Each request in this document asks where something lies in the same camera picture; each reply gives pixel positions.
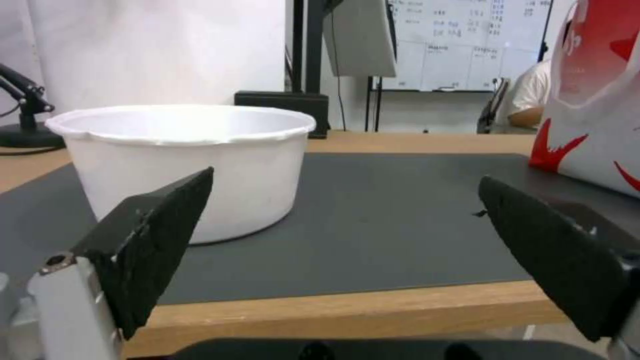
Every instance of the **bowl rim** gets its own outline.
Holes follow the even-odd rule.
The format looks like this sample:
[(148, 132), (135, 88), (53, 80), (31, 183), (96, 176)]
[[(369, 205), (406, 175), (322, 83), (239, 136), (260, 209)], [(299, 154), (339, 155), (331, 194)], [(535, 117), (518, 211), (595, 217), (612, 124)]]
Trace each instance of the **bowl rim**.
[[(160, 136), (135, 136), (135, 135), (114, 135), (104, 132), (77, 130), (65, 125), (70, 120), (79, 117), (105, 114), (105, 113), (123, 113), (147, 110), (176, 110), (180, 108), (203, 108), (207, 110), (221, 109), (239, 110), (254, 113), (270, 113), (282, 114), (295, 117), (300, 120), (300, 125), (286, 130), (267, 131), (263, 133), (232, 135), (232, 136), (203, 136), (192, 140), (172, 140)], [(245, 142), (270, 142), (282, 141), (294, 136), (307, 135), (316, 128), (316, 120), (305, 113), (292, 110), (283, 110), (277, 108), (260, 108), (256, 106), (234, 106), (234, 105), (203, 105), (203, 104), (172, 104), (172, 105), (126, 105), (126, 106), (108, 106), (104, 108), (90, 108), (83, 110), (72, 110), (60, 115), (51, 117), (45, 121), (45, 126), (53, 133), (62, 136), (64, 139), (73, 140), (99, 140), (101, 142), (119, 143), (128, 145), (155, 145), (155, 146), (181, 146), (196, 147), (205, 145), (215, 145), (223, 143), (245, 143)]]

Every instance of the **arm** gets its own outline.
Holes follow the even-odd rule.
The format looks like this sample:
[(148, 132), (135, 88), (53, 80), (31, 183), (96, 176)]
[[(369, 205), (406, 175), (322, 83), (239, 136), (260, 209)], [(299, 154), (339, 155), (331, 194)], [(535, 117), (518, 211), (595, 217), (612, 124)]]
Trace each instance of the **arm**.
[(547, 86), (535, 69), (526, 72), (515, 88), (507, 119), (512, 126), (535, 127), (542, 119)]
[(542, 113), (545, 111), (543, 106), (529, 108), (508, 116), (509, 123), (517, 127), (534, 127), (540, 123)]

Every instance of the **white plastic bowl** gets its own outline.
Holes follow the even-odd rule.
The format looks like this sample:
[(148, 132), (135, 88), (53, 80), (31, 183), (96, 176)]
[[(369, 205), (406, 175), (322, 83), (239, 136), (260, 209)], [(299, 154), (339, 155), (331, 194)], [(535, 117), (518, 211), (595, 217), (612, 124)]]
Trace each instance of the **white plastic bowl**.
[(214, 184), (191, 243), (263, 229), (292, 208), (307, 134), (295, 111), (157, 105), (77, 110), (46, 126), (64, 137), (98, 220), (122, 199), (214, 167)]

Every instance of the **red and white bag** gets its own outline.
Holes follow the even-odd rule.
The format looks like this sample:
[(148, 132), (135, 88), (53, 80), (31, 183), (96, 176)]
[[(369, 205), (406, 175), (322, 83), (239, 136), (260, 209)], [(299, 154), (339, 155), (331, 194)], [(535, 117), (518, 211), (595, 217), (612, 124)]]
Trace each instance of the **red and white bag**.
[(579, 0), (530, 164), (640, 197), (640, 1)]

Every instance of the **white shirt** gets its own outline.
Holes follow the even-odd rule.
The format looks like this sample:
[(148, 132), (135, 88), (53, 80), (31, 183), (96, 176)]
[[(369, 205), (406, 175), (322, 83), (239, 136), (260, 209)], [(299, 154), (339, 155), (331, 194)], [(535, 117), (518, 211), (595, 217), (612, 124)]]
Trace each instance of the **white shirt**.
[(551, 92), (551, 61), (545, 60), (531, 67), (510, 86), (500, 109), (496, 125), (509, 126), (509, 115), (544, 106)]

